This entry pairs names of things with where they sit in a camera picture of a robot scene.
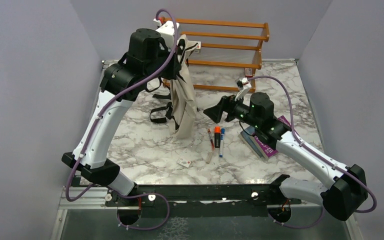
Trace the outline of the beige canvas backpack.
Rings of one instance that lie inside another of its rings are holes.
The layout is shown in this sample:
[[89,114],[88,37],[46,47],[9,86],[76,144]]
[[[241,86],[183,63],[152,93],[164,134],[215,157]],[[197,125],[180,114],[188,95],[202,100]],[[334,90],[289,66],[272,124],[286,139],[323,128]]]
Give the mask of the beige canvas backpack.
[[181,69],[176,79],[170,80],[170,94],[154,94],[157,99],[169,99],[166,106],[154,108],[149,119],[155,124],[168,124],[170,134],[177,139],[192,136],[193,126],[198,114],[196,92],[189,71],[189,57],[199,46],[198,41],[189,40],[185,34],[177,41],[177,59]]

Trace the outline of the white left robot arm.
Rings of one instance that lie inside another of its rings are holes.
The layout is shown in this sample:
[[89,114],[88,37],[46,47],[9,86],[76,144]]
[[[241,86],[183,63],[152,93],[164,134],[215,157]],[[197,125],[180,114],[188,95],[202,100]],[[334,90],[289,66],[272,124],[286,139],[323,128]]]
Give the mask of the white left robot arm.
[[178,38],[177,29],[169,33],[162,28],[139,28],[131,34],[128,51],[103,72],[93,117],[83,137],[61,158],[73,173],[80,171],[89,182],[118,192],[118,199],[127,206],[137,200],[136,184],[107,158],[107,153],[122,118],[147,83],[159,77],[176,77],[180,71]]

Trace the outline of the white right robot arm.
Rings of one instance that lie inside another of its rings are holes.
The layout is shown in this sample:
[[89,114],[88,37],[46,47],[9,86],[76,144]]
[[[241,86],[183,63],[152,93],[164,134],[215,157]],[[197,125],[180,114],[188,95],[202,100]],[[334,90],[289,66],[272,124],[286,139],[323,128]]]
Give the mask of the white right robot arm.
[[263,144],[293,159],[320,181],[306,183],[286,177],[268,190],[272,202],[280,204],[287,198],[304,200],[321,205],[332,217],[346,221],[367,200],[364,169],[357,164],[347,166],[308,145],[291,124],[275,117],[274,103],[266,93],[253,93],[248,105],[234,95],[223,96],[203,112],[215,123],[226,113],[225,121],[237,119],[249,125]]

